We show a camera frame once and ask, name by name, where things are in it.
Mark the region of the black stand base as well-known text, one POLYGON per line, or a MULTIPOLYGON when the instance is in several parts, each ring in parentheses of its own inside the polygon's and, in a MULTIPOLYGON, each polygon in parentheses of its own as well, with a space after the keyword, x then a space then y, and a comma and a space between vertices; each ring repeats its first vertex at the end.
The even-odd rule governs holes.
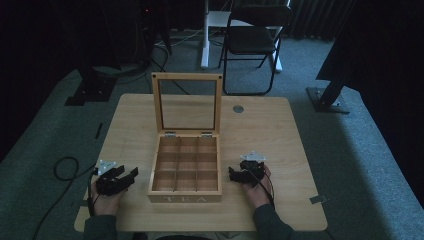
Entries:
POLYGON ((66 106, 83 106, 86 102, 108 102, 117 79, 100 75, 91 66, 77 69, 82 80, 73 96, 67 98, 66 106))

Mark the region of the person's left hand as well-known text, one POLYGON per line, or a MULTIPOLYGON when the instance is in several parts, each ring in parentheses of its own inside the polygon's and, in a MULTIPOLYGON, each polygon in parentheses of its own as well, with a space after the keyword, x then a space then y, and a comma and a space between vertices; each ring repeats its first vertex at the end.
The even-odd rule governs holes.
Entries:
POLYGON ((121 191, 117 194, 107 196, 100 195, 97 193, 97 187, 95 183, 91 184, 91 197, 93 199, 93 210, 95 216, 100 215, 111 215, 116 216, 121 198, 124 196, 126 191, 121 191))

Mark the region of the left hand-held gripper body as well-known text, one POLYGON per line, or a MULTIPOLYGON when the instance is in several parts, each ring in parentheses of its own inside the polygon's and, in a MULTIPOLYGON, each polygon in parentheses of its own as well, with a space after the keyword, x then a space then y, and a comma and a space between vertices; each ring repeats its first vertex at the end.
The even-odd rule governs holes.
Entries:
POLYGON ((108 162, 101 160, 100 165, 97 169, 97 175, 99 178, 96 181, 96 187, 97 187, 97 193, 100 195, 107 195, 111 196, 114 194, 117 194, 128 187, 118 187, 115 183, 117 178, 120 178, 120 175, 116 178, 108 178, 107 172, 112 169, 116 168, 117 163, 116 162, 108 162))

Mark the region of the black stand with metal base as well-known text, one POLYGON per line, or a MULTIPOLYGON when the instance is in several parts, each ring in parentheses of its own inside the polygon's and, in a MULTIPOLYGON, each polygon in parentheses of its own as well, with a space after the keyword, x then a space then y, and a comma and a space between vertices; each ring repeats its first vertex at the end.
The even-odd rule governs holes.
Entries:
POLYGON ((361 1, 353 1, 343 21, 342 29, 317 74, 316 79, 328 80, 328 86, 307 89, 316 112, 350 113, 340 94, 343 87, 352 80, 360 62, 360 40, 357 30, 360 28, 361 1))

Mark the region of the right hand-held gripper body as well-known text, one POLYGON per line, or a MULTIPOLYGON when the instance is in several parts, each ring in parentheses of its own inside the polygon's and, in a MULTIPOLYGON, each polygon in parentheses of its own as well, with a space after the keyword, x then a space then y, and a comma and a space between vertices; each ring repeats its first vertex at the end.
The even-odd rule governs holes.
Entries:
POLYGON ((252 151, 240 156, 241 182, 257 184, 265 176, 264 162, 266 157, 260 153, 252 151))

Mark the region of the person's right hand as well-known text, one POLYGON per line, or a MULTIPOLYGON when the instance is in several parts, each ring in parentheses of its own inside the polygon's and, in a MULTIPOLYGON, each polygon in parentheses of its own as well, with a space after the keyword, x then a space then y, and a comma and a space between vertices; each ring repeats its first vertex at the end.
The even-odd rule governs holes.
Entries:
POLYGON ((259 208, 262 205, 270 204, 272 199, 272 184, 270 183, 270 170, 267 166, 264 166, 265 176, 255 186, 252 187, 249 184, 242 184, 241 187, 245 192, 248 200, 254 208, 259 208))

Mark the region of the black folding chair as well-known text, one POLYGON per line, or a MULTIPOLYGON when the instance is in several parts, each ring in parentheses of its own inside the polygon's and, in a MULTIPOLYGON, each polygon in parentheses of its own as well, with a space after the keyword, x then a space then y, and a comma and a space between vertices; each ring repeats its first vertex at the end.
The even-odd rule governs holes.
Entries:
POLYGON ((264 96, 273 87, 282 34, 293 16, 287 5, 246 5, 231 11, 224 34, 218 67, 224 64, 222 91, 230 96, 264 96), (229 92, 226 88, 229 61, 258 61, 261 67, 272 56, 271 75, 266 90, 259 92, 229 92))

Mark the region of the wooden tea box with lid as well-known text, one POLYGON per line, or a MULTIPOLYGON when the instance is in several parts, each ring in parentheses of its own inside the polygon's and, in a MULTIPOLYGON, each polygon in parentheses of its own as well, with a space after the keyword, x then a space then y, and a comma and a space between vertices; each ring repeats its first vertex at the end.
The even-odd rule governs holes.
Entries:
POLYGON ((157 125, 148 197, 153 203, 214 203, 222 197, 220 74, 152 75, 157 125))

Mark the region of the dark curtain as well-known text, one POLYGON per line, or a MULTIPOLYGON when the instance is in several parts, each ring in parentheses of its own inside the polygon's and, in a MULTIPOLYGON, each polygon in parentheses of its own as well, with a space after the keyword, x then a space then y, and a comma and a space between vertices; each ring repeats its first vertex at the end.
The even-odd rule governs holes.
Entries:
POLYGON ((287 35, 296 39, 335 39, 356 0, 288 0, 293 17, 287 35))

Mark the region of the white desk frame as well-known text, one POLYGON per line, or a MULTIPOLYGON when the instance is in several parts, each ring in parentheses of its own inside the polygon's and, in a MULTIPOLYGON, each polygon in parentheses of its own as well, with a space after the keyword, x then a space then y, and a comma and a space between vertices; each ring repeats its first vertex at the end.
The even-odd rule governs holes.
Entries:
MULTIPOLYGON (((209 53, 210 53, 210 36, 211 28, 221 28, 226 31, 226 24, 228 17, 231 13, 231 11, 235 8, 246 6, 246 5, 287 5, 287 3, 276 3, 276 4, 254 4, 254 3, 247 3, 242 4, 240 6, 233 7, 229 11, 210 11, 209 10, 209 0, 205 0, 205 17, 204 17, 204 41, 203 41, 203 49, 202 49, 202 57, 201 57, 201 67, 207 68, 209 66, 209 53)), ((282 71, 282 65, 281 61, 279 59, 279 56, 277 59, 277 66, 275 72, 281 72, 282 71)))

